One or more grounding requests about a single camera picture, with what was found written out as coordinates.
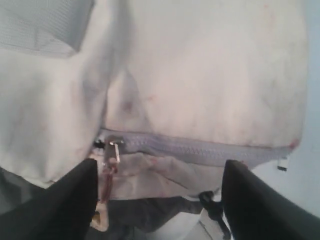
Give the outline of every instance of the dirty white fabric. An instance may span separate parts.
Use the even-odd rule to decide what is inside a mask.
[[[93,0],[0,0],[0,48],[67,57],[80,49]]]
[[[48,186],[88,155],[100,126],[296,147],[307,79],[302,2],[97,0],[73,57],[0,49],[0,166]],[[121,162],[114,199],[192,195],[215,189],[222,173],[170,155]]]

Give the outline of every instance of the white fabric bag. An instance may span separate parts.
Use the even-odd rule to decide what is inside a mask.
[[[0,166],[49,186],[102,127],[113,199],[214,190],[299,144],[307,48],[302,0],[97,0],[74,56],[0,50]]]

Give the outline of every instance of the zipper pocket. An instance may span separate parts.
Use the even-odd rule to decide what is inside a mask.
[[[244,162],[249,168],[281,159],[292,150],[288,147],[251,147],[212,143],[150,133],[132,133],[102,129],[104,139],[123,139],[121,154],[144,153],[155,157],[171,156],[183,162],[224,167],[227,160]]]

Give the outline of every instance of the light blue wall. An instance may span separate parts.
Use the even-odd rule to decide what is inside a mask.
[[[308,102],[301,146],[290,157],[288,172],[270,162],[254,172],[282,195],[320,217],[320,0],[308,0]]]

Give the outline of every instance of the zipper pull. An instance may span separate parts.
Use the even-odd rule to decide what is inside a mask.
[[[118,172],[120,164],[119,146],[125,144],[123,137],[110,136],[105,141],[103,173],[105,174],[104,187],[101,193],[100,202],[106,203],[111,195],[114,174]]]

